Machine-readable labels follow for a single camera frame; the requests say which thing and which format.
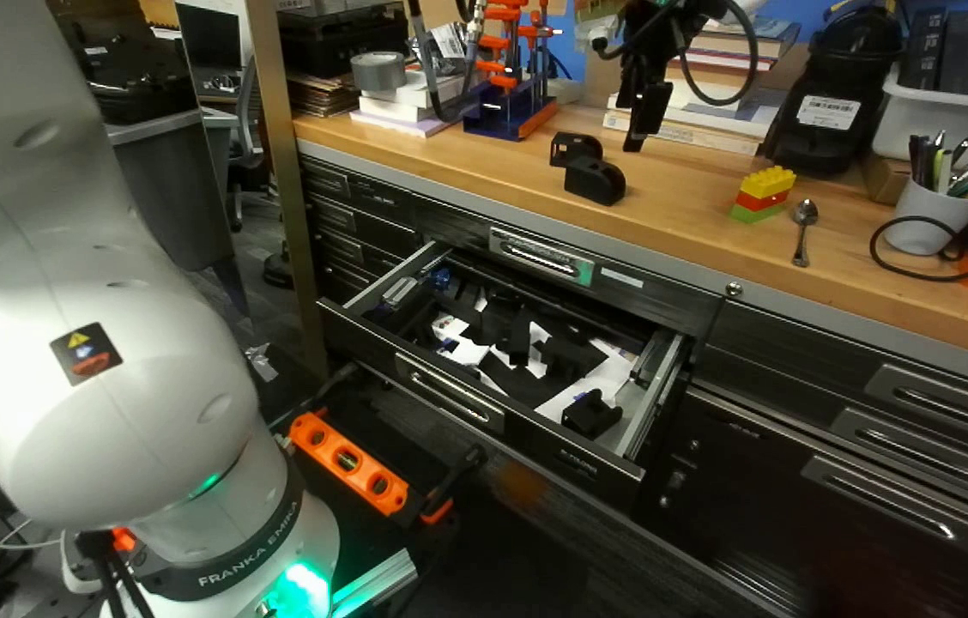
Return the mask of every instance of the cup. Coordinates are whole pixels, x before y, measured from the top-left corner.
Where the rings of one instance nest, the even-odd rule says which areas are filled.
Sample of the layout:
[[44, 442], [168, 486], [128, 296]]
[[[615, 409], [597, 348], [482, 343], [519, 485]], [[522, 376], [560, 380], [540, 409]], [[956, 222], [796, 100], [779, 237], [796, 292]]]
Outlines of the cup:
[[885, 245], [902, 255], [937, 255], [968, 227], [968, 199], [905, 181], [885, 229]]

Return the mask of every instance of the box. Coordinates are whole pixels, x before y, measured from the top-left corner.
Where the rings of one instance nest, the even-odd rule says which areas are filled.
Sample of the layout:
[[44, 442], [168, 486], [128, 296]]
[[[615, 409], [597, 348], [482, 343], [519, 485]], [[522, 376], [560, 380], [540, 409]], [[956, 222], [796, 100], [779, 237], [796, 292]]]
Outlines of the box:
[[968, 138], [968, 95], [937, 88], [905, 88], [895, 82], [895, 69], [885, 74], [885, 112], [873, 138], [873, 150], [905, 162], [910, 134], [945, 132], [950, 143]]

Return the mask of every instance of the yellow object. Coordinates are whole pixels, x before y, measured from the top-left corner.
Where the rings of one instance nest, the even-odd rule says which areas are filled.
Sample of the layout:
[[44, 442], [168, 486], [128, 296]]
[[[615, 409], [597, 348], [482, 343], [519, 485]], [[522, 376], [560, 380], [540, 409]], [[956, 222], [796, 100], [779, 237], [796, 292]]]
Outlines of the yellow object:
[[750, 199], [779, 196], [796, 184], [796, 175], [781, 165], [750, 172], [739, 189], [748, 191]]

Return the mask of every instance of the floor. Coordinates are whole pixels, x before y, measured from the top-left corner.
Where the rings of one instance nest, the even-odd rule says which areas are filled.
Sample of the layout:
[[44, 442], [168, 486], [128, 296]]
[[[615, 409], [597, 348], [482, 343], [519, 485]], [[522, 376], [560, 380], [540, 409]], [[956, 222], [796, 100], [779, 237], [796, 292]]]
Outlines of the floor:
[[[204, 276], [193, 276], [193, 283], [204, 292], [204, 299], [232, 323], [241, 348], [267, 348], [271, 363], [279, 367], [275, 380], [262, 385], [263, 420], [291, 411], [304, 399], [304, 385], [291, 380], [287, 363], [299, 352], [299, 326], [294, 326], [294, 296], [291, 287], [275, 287], [262, 278], [263, 256], [280, 245], [279, 205], [267, 196], [247, 199], [242, 229], [232, 232], [242, 292], [251, 303], [251, 316], [241, 316], [220, 283]], [[417, 449], [413, 442], [398, 442], [392, 429], [357, 425], [359, 438], [373, 445], [394, 449], [392, 458], [403, 459], [403, 470], [423, 470], [423, 476], [435, 482], [443, 470], [427, 470], [417, 462]], [[362, 569], [376, 554], [392, 554], [400, 539], [413, 547], [413, 555], [423, 569], [423, 579], [387, 601], [381, 612], [387, 618], [560, 618], [560, 613], [587, 613], [583, 605], [583, 568], [560, 548], [551, 539], [540, 536], [519, 514], [501, 509], [487, 486], [466, 485], [460, 494], [460, 509], [439, 529], [417, 533], [387, 533], [387, 523], [373, 523], [373, 512], [359, 512], [359, 505], [343, 494], [343, 486], [326, 485], [326, 500], [343, 518], [343, 547], [367, 548], [357, 555], [343, 554], [343, 572]], [[59, 579], [59, 554], [44, 548], [16, 568], [16, 591], [3, 599], [0, 618], [82, 618], [97, 613], [99, 605], [92, 599], [64, 593]]]

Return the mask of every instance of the wooden workbench top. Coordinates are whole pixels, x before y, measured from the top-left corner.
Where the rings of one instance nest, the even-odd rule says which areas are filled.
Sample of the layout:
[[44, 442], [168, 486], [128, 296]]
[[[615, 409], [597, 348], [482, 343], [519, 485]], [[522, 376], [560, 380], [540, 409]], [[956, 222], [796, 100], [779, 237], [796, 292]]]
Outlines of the wooden workbench top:
[[[599, 138], [607, 162], [627, 180], [627, 196], [616, 205], [607, 209], [564, 191], [564, 172], [549, 167], [557, 132]], [[806, 232], [808, 269], [792, 269], [796, 222], [788, 215], [750, 227], [727, 215], [742, 175], [750, 172], [748, 158], [670, 140], [649, 140], [641, 156], [624, 156], [620, 134], [597, 132], [593, 112], [566, 110], [522, 143], [473, 138], [460, 128], [423, 140], [359, 128], [349, 117], [299, 117], [294, 134], [968, 349], [968, 284], [916, 283], [873, 265], [867, 237], [892, 209], [867, 203], [857, 181], [796, 181], [792, 203], [815, 199], [820, 222]], [[899, 265], [948, 272], [932, 256], [902, 256]]]

